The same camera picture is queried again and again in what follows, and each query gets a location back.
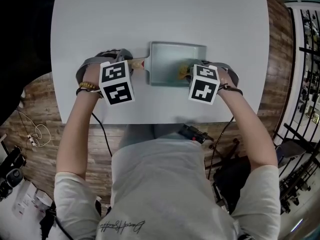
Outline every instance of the gray tray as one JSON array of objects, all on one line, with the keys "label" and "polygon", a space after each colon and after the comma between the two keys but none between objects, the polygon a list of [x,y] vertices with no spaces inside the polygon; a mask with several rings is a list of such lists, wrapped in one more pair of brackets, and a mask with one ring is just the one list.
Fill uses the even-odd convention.
[{"label": "gray tray", "polygon": [[179,69],[194,60],[205,60],[207,47],[180,42],[153,41],[150,55],[144,59],[147,80],[152,86],[188,87],[187,80],[179,80]]}]

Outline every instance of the floor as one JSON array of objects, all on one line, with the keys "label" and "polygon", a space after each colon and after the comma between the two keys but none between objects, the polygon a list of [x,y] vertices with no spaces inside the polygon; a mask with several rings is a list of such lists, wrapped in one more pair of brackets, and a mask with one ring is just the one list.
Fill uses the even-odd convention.
[{"label": "floor", "polygon": [[[268,69],[265,79],[263,95],[258,116],[272,136],[282,114],[289,90],[289,82],[293,58],[293,32],[289,11],[283,0],[267,0],[269,11],[270,46]],[[14,145],[22,148],[27,157],[23,168],[25,177],[32,181],[38,189],[48,193],[53,198],[56,173],[56,154],[64,131],[57,106],[54,84],[51,73],[46,74],[26,86],[25,108],[22,109],[36,124],[45,124],[51,132],[51,142],[44,147],[33,147],[26,141],[26,131],[18,116],[14,112],[0,127],[0,135],[6,133],[8,137],[4,143],[9,150]],[[28,132],[34,131],[34,126],[22,116]],[[217,139],[226,125],[222,123],[202,123],[195,125],[203,132]],[[118,149],[125,125],[105,125],[111,151]],[[46,141],[49,137],[45,130],[42,137]],[[232,146],[232,140],[238,138],[242,143],[236,123],[232,123],[224,133],[218,150],[223,154]],[[208,149],[209,142],[203,145],[205,162],[210,164],[212,151]],[[245,155],[240,144],[238,151]],[[88,168],[86,180],[95,194],[102,197],[103,204],[110,203],[111,197],[111,157],[98,125],[92,125],[89,130]]]}]

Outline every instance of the black chair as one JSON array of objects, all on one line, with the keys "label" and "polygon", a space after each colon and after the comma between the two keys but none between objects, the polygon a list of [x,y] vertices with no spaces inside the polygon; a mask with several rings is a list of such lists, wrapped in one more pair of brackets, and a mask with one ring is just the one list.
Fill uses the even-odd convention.
[{"label": "black chair", "polygon": [[52,71],[51,20],[55,0],[0,0],[0,125],[23,88]]}]

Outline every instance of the wire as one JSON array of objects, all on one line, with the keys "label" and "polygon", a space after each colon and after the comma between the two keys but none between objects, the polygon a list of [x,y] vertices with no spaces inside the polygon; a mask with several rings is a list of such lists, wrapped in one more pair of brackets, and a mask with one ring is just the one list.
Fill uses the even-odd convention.
[{"label": "wire", "polygon": [[[51,133],[50,133],[49,129],[48,129],[44,124],[40,123],[40,124],[37,124],[37,125],[36,125],[36,124],[34,123],[34,121],[32,121],[25,113],[19,111],[18,109],[15,109],[15,110],[16,110],[16,111],[18,112],[18,114],[19,114],[19,117],[20,117],[20,119],[21,119],[21,122],[22,122],[22,124],[23,124],[23,126],[24,126],[24,129],[25,129],[27,135],[31,135],[31,137],[34,139],[34,143],[35,143],[35,146],[36,146],[37,148],[44,147],[45,145],[47,145],[47,144],[51,141]],[[34,126],[34,133],[32,133],[32,134],[29,134],[29,133],[28,133],[27,128],[26,128],[26,126],[25,126],[25,124],[24,124],[24,121],[22,120],[20,114],[23,114],[27,119],[29,119],[29,120],[31,121],[31,123],[32,123],[33,126]],[[42,139],[42,133],[41,133],[41,130],[39,129],[39,126],[43,126],[44,128],[46,128],[46,130],[47,130],[48,133],[49,133],[49,140],[48,140],[46,143],[42,144],[42,145],[40,145],[40,143],[39,143],[39,141],[38,141],[38,140],[41,140],[41,139]]]},{"label": "wire", "polygon": [[105,128],[104,128],[103,124],[100,122],[100,120],[96,117],[96,115],[95,115],[94,113],[92,113],[92,115],[93,115],[93,117],[95,118],[95,120],[97,120],[97,122],[99,123],[99,125],[100,125],[101,128],[102,128],[106,145],[108,146],[108,150],[109,150],[109,152],[110,152],[110,156],[112,157],[112,153],[111,153],[111,150],[110,150],[110,147],[109,147],[109,143],[108,143],[107,135],[106,135],[106,132],[105,132]]},{"label": "wire", "polygon": [[231,118],[231,120],[226,124],[226,126],[223,128],[219,138],[217,139],[216,143],[215,143],[215,146],[213,148],[213,152],[212,152],[212,157],[211,157],[211,164],[210,164],[210,169],[209,169],[209,173],[208,173],[208,180],[210,179],[210,174],[211,174],[211,169],[212,169],[212,165],[214,163],[214,156],[215,156],[215,152],[216,152],[216,149],[217,149],[217,145],[222,137],[222,135],[224,135],[225,133],[225,130],[227,129],[227,127],[231,124],[231,122],[234,120],[234,117]]},{"label": "wire", "polygon": [[70,240],[74,240],[71,235],[69,235],[69,233],[64,229],[64,227],[60,224],[60,221],[58,220],[57,217],[54,218],[56,224],[58,225],[58,227],[62,230],[62,232],[66,235],[67,238],[69,238]]}]

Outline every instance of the white table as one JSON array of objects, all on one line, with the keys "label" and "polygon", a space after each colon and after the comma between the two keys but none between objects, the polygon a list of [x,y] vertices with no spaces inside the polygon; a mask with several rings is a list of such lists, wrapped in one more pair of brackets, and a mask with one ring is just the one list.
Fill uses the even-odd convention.
[{"label": "white table", "polygon": [[[75,74],[86,58],[111,48],[147,57],[150,41],[207,46],[207,60],[230,65],[258,111],[269,55],[267,0],[55,0],[51,62],[62,122],[76,99]],[[103,123],[204,123],[232,117],[220,97],[213,105],[190,101],[188,88],[150,86],[144,74],[136,70],[132,76],[135,102],[114,107],[98,102],[94,112]]]}]

